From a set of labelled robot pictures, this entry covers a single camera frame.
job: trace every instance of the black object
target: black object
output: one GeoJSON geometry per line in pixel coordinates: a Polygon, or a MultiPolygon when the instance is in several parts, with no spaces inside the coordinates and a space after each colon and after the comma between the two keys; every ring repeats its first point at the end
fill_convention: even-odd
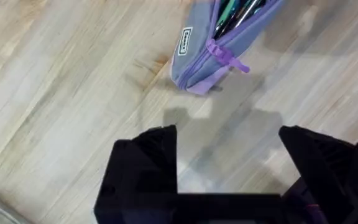
{"type": "MultiPolygon", "coordinates": [[[[313,197],[309,203],[317,205],[330,224],[357,223],[358,144],[297,126],[284,126],[279,135],[301,174],[296,184],[307,186],[313,197]]],[[[287,194],[294,194],[294,188],[287,194]]]]}
{"type": "Polygon", "coordinates": [[[114,145],[94,213],[104,223],[286,223],[275,194],[178,194],[176,127],[114,145]]]}
{"type": "Polygon", "coordinates": [[[94,213],[104,223],[358,223],[358,144],[299,127],[279,135],[301,178],[275,194],[178,194],[176,127],[115,143],[94,213]]]}

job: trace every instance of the pencil case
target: pencil case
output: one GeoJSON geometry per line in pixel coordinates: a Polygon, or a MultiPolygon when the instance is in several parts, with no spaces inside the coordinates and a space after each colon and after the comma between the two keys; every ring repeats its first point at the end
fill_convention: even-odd
{"type": "Polygon", "coordinates": [[[195,1],[172,59],[171,78],[182,90],[204,95],[230,67],[248,73],[237,57],[245,52],[283,5],[268,0],[252,17],[213,39],[221,0],[195,1]]]}

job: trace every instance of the label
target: label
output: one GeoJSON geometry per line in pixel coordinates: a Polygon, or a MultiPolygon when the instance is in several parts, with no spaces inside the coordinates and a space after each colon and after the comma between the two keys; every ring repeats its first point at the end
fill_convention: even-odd
{"type": "Polygon", "coordinates": [[[179,51],[178,55],[183,56],[187,54],[187,49],[189,47],[190,35],[193,27],[185,27],[183,28],[183,32],[181,33],[180,43],[179,43],[179,51]]]}

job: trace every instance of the wooden floor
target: wooden floor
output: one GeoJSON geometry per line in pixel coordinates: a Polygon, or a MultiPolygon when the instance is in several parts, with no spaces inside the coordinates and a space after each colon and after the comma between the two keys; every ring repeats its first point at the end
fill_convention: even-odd
{"type": "Polygon", "coordinates": [[[180,0],[0,0],[0,198],[34,223],[94,223],[115,140],[177,124],[182,192],[280,192],[277,131],[358,141],[358,0],[287,0],[207,97],[168,68],[180,0]]]}

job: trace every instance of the zipper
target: zipper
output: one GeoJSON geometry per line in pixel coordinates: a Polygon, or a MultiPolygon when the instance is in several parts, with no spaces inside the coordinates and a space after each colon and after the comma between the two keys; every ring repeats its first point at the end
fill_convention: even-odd
{"type": "MultiPolygon", "coordinates": [[[[221,0],[215,0],[214,6],[213,6],[213,9],[212,9],[213,10],[213,12],[212,12],[212,21],[211,21],[211,25],[209,27],[207,41],[209,39],[212,39],[212,37],[213,37],[213,32],[215,30],[216,22],[217,22],[217,19],[218,19],[218,12],[219,12],[220,2],[221,2],[221,0]]],[[[225,45],[226,43],[228,43],[230,40],[233,39],[233,37],[237,36],[239,33],[244,31],[244,29],[246,27],[250,26],[257,19],[259,19],[261,16],[263,16],[265,14],[265,12],[268,11],[276,2],[277,2],[277,0],[268,1],[268,3],[261,10],[259,10],[259,12],[257,12],[256,15],[253,15],[251,18],[246,20],[244,23],[242,23],[241,25],[239,25],[235,29],[230,30],[227,34],[225,34],[224,36],[222,36],[221,38],[216,40],[216,45],[222,46],[222,45],[225,45]]],[[[205,49],[200,53],[200,56],[197,57],[197,59],[194,61],[194,63],[192,63],[183,72],[183,76],[181,77],[181,79],[178,82],[179,88],[181,88],[182,90],[186,89],[187,81],[191,77],[191,74],[194,73],[195,70],[199,70],[201,68],[202,64],[204,64],[205,61],[207,61],[207,59],[210,56],[211,56],[211,54],[208,52],[207,48],[205,47],[205,49]]]]}

